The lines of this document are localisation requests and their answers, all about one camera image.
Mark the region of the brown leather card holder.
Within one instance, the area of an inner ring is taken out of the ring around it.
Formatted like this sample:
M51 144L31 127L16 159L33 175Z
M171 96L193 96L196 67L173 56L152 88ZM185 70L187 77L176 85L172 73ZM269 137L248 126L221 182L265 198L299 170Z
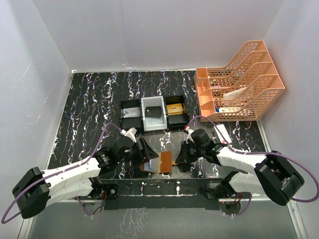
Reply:
M148 173L171 173L172 172L172 152L161 152L155 159L150 159L141 165L142 172Z

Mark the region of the white phone box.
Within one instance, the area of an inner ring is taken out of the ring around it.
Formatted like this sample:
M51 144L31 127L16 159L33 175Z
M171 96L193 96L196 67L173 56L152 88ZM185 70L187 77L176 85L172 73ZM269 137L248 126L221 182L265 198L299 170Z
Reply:
M217 134L218 139L223 144L231 144L232 140L226 130L226 127L224 124L218 124L214 126L214 131Z

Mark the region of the black plastic bin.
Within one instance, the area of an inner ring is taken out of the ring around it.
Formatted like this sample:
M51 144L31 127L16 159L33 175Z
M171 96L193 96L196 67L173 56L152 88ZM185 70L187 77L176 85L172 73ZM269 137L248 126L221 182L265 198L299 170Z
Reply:
M144 131L142 108L139 99L120 102L120 125L125 130L134 127L137 133Z

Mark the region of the white plastic bin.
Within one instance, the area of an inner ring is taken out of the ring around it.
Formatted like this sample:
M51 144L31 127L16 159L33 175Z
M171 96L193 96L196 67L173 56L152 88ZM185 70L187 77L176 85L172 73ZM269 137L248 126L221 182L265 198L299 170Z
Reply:
M163 96L141 98L144 131L167 129L167 117Z

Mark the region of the black bin with gold card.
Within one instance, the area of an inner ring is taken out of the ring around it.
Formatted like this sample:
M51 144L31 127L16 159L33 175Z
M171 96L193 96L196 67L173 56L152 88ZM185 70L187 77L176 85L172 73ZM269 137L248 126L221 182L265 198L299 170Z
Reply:
M189 123L189 111L183 95L165 96L167 129L183 130Z

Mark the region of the orange mesh file organizer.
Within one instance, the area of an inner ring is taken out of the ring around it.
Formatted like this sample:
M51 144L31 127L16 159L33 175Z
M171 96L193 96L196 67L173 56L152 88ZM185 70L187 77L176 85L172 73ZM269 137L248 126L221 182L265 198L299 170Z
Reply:
M194 82L202 122L259 120L285 90L263 40L244 43L226 66L197 68ZM238 97L223 99L223 94L243 87L246 89ZM216 112L216 108L222 107L241 110Z

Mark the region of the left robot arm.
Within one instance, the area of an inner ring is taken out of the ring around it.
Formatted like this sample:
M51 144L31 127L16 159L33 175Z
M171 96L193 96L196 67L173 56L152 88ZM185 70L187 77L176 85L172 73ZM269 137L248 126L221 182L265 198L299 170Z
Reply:
M112 146L98 150L92 157L51 170L29 169L13 188L22 218L29 219L41 213L53 203L76 197L97 197L109 192L99 176L113 171L121 162L141 165L158 158L145 142L139 138L133 142L124 137Z

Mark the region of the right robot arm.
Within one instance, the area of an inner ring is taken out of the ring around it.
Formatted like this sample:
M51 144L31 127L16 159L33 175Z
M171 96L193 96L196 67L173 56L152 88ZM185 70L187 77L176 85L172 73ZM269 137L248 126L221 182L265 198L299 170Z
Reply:
M202 128L192 130L186 127L184 131L187 138L181 143L176 164L190 164L204 158L209 163L234 169L217 187L209 190L217 197L256 193L285 206L305 183L292 164L276 151L249 154L225 143L214 142Z

